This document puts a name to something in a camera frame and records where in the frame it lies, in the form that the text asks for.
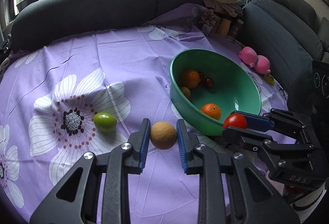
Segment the cherry tomato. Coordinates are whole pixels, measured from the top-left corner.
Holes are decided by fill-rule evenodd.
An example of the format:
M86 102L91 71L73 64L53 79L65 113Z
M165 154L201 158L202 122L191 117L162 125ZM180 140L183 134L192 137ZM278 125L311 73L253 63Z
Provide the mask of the cherry tomato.
M236 127L240 129L247 129L248 123L246 118L238 113L230 114L223 123L223 128Z
M214 79L211 77L207 77L204 79L204 86L209 89L214 86Z

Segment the orange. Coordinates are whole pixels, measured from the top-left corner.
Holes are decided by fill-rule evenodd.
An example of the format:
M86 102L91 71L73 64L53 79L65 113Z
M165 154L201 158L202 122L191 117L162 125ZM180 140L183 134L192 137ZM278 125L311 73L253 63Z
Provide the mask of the orange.
M201 109L201 112L213 118L215 120L220 120L221 118L221 109L219 106L213 103L205 104Z
M200 82L199 73L196 70L188 69L180 75L181 86L193 89L198 86Z

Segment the green fruit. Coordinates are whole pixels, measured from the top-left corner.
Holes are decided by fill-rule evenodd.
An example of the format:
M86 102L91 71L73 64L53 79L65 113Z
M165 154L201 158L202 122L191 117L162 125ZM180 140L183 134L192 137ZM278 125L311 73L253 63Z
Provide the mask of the green fruit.
M102 133L111 133L115 130L117 119L109 113L97 113L94 115L94 124Z

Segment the brown longan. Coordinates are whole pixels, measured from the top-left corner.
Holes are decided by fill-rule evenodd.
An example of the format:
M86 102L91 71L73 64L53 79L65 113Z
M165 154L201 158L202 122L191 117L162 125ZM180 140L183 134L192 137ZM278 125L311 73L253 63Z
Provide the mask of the brown longan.
M189 88L187 88L187 87L185 87L185 86L182 86L182 87L180 87L180 90L181 90L182 94L183 94L187 99L190 100L190 98L191 98L191 91L189 90Z
M166 150L176 143L177 131L168 122L156 122L151 126L150 139L156 148Z

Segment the pink pig toy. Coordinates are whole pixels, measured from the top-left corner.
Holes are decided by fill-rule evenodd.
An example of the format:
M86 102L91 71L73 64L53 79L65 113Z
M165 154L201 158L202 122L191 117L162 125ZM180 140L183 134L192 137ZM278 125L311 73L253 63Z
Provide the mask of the pink pig toy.
M239 52L239 57L259 74L266 75L271 72L269 60L263 55L258 55L251 47L244 47Z

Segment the green bowl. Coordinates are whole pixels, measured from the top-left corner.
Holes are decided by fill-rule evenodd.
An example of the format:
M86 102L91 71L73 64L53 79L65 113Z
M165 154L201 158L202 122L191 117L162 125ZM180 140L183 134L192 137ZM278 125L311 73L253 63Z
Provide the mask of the green bowl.
M191 89L191 98L181 92L180 75L188 69L203 72L214 79L207 89L203 83ZM262 101L250 75L241 66L214 51L188 49L178 53L169 67L171 80L170 99L180 118L203 135L220 136L224 120L235 110L260 114ZM210 118L201 108L208 103L221 109L220 120Z

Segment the grey sofa right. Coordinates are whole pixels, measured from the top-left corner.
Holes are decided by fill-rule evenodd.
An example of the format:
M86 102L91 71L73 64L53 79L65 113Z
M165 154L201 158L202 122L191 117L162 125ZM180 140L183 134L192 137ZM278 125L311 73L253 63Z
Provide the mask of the grey sofa right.
M243 8L241 42L268 58L288 109L300 113L312 108L312 62L328 63L328 20L317 30L316 18L304 0L251 0Z

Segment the purple floral tablecloth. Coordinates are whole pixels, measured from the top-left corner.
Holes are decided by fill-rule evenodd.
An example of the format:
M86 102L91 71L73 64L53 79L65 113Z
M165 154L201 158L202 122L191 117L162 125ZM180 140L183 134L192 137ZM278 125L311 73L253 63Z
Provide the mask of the purple floral tablecloth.
M148 26L69 37L16 58L1 81L1 187L29 220L69 168L88 151L109 152L144 118L175 124L169 65L185 49L217 51L240 61L239 46L206 37L181 5ZM109 113L102 133L94 115Z

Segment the yellow bottle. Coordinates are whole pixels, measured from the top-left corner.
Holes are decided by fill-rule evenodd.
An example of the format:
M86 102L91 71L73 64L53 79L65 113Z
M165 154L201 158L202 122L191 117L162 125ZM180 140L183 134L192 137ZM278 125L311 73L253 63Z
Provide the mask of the yellow bottle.
M230 29L230 24L231 24L230 20L222 19L216 33L223 37L226 37Z

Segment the snack bag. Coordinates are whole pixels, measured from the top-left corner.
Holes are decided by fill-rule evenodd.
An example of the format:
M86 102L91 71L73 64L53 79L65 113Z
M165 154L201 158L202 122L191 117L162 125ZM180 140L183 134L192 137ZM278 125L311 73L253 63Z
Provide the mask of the snack bag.
M205 36L211 36L218 29L220 22L221 18L212 10L204 10L198 21L198 28Z

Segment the dark sofa back cushion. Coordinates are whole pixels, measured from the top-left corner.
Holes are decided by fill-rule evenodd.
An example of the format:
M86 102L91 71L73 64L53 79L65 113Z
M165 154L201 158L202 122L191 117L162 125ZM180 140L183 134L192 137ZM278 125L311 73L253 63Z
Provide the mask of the dark sofa back cushion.
M141 26L185 3L204 5L203 0L39 0L14 20L13 51L35 51L84 32Z

